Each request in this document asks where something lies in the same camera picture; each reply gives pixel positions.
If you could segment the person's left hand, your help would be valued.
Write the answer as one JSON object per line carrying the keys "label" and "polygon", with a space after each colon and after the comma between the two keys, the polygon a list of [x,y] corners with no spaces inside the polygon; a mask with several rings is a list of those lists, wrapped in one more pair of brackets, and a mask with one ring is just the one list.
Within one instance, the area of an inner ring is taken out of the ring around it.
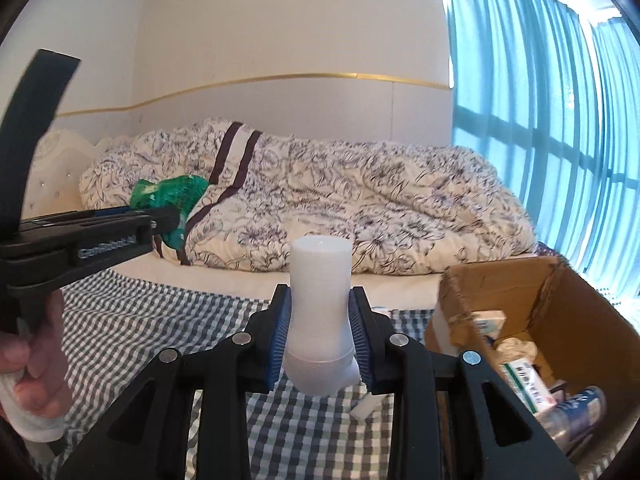
{"label": "person's left hand", "polygon": [[45,418],[64,416],[72,404],[62,350],[64,306],[63,293],[59,289],[51,292],[46,316],[32,338],[1,334],[1,373],[24,373],[13,389],[17,403],[23,410]]}

